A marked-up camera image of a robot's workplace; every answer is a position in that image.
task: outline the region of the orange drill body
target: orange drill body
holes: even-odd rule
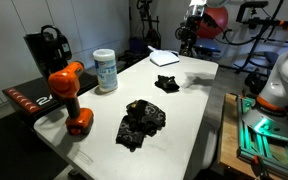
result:
[[[49,76],[49,88],[54,96],[66,105],[69,117],[66,119],[66,128],[71,135],[89,134],[93,124],[93,111],[80,108],[77,92],[80,89],[78,77],[83,73],[82,63],[72,62],[63,70]]]

